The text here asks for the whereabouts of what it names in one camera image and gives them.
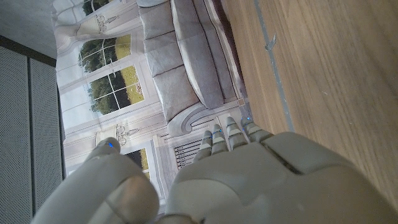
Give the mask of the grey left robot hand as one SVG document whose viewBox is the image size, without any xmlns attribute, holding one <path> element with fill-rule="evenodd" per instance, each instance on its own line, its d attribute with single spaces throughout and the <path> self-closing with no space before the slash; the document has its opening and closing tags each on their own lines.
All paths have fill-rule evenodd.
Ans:
<svg viewBox="0 0 398 224">
<path fill-rule="evenodd" d="M 396 223 L 397 211 L 354 164 L 299 134 L 251 119 L 206 131 L 165 211 L 142 169 L 102 140 L 41 206 L 34 223 Z"/>
</svg>

